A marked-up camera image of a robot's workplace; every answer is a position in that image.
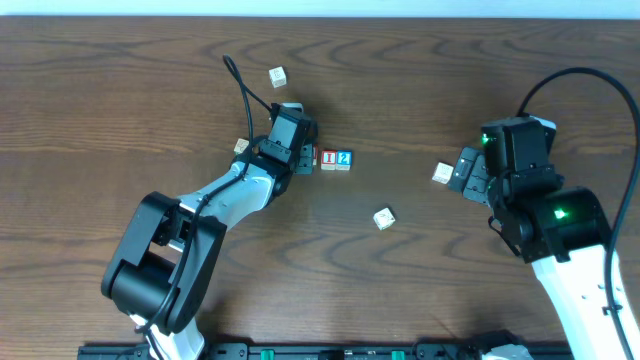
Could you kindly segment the red letter I wooden block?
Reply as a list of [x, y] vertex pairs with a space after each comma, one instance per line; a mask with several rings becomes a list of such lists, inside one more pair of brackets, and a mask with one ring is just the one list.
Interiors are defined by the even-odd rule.
[[320, 166], [322, 170], [336, 169], [337, 152], [334, 150], [324, 150], [321, 153]]

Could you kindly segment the plain engraved wooden block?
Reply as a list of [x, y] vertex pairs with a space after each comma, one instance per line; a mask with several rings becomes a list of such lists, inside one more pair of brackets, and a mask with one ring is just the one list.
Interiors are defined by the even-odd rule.
[[432, 180], [441, 184], [448, 184], [453, 176], [453, 172], [453, 166], [439, 162], [435, 167]]

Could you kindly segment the blue number 2 wooden block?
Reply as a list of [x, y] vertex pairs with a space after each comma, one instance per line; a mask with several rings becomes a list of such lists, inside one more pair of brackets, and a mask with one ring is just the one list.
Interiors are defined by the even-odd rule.
[[353, 162], [353, 154], [351, 151], [336, 152], [336, 169], [340, 171], [349, 171]]

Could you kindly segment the red letter A wooden block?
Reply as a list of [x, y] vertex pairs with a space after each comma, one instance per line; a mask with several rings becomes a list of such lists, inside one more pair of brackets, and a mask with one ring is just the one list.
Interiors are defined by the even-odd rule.
[[314, 145], [312, 150], [312, 165], [315, 167], [318, 161], [318, 146]]

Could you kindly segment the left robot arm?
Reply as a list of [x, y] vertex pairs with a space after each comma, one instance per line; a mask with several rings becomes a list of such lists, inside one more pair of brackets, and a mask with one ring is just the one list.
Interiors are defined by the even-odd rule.
[[284, 147], [262, 139], [236, 156], [226, 174], [178, 198], [159, 192], [138, 205], [101, 283], [128, 315], [154, 359], [198, 359], [205, 340], [195, 315], [226, 233], [264, 209], [295, 174], [313, 170], [314, 145]]

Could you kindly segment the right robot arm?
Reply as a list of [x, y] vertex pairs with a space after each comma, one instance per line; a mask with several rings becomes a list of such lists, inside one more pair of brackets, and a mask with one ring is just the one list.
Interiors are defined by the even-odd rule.
[[532, 266], [576, 359], [636, 359], [639, 326], [613, 231], [596, 196], [564, 188], [544, 146], [462, 149], [449, 187], [491, 210], [512, 253]]

